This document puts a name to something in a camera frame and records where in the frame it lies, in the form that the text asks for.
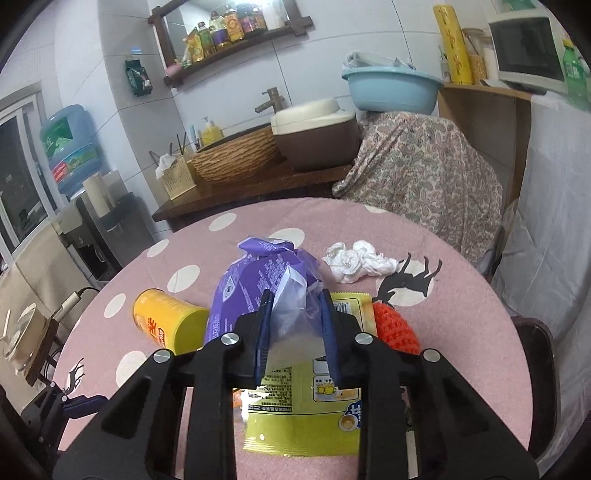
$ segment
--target patterned fabric cover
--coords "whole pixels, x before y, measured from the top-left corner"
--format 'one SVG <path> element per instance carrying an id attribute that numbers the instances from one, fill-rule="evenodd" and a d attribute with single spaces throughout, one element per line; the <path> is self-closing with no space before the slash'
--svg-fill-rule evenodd
<path id="1" fill-rule="evenodd" d="M 451 121 L 368 113 L 355 166 L 333 194 L 405 216 L 476 265 L 501 225 L 502 187 Z"/>

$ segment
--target white lid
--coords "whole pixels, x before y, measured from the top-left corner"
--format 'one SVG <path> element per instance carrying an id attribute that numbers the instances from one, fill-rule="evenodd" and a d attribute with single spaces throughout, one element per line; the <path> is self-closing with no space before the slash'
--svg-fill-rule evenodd
<path id="1" fill-rule="evenodd" d="M 274 135 L 287 135 L 313 128 L 328 127 L 355 118 L 355 112 L 340 110 L 336 99 L 303 103 L 277 112 L 271 117 Z"/>

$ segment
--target wicker basket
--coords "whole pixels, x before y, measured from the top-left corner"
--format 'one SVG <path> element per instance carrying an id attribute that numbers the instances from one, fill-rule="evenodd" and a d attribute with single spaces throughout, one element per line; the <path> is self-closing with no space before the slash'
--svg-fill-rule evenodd
<path id="1" fill-rule="evenodd" d="M 161 180 L 171 200 L 174 200 L 195 186 L 189 166 L 182 155 L 177 157 L 170 168 L 164 170 Z"/>
<path id="2" fill-rule="evenodd" d="M 252 130 L 195 154 L 191 159 L 195 171 L 207 181 L 236 181 L 250 177 L 265 163 L 281 157 L 270 125 Z"/>

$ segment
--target polka dot tablecloth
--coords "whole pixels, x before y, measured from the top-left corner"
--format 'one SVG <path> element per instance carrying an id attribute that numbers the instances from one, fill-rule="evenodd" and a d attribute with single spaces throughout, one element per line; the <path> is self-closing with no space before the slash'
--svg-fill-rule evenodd
<path id="1" fill-rule="evenodd" d="M 236 246 L 249 236 L 290 240 L 321 258 L 327 247 L 364 239 L 401 261 L 399 274 L 365 277 L 331 291 L 363 291 L 389 302 L 409 322 L 423 348 L 433 347 L 457 368 L 527 447 L 532 417 L 530 376 L 519 337 L 481 275 L 454 249 L 422 227 L 384 210 L 330 199 L 256 203 L 184 228 L 140 255 L 92 301 L 68 338 L 54 375 L 69 396 L 111 397 L 158 346 L 132 320 L 132 305 L 160 288 L 200 306 L 211 304 Z M 65 449 L 90 419 L 71 420 Z M 244 452 L 236 428 L 239 479 L 355 479 L 355 457 L 285 458 Z M 184 455 L 184 442 L 179 444 Z M 177 471 L 182 478 L 182 470 Z"/>

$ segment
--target soap dispenser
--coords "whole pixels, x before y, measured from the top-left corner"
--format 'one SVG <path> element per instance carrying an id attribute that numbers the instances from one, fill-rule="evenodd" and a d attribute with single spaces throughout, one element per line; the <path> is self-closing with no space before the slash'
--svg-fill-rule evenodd
<path id="1" fill-rule="evenodd" d="M 214 125 L 211 120 L 209 120 L 206 116 L 203 117 L 205 120 L 205 130 L 201 133 L 201 141 L 204 147 L 217 142 L 223 138 L 222 131 L 217 125 Z"/>

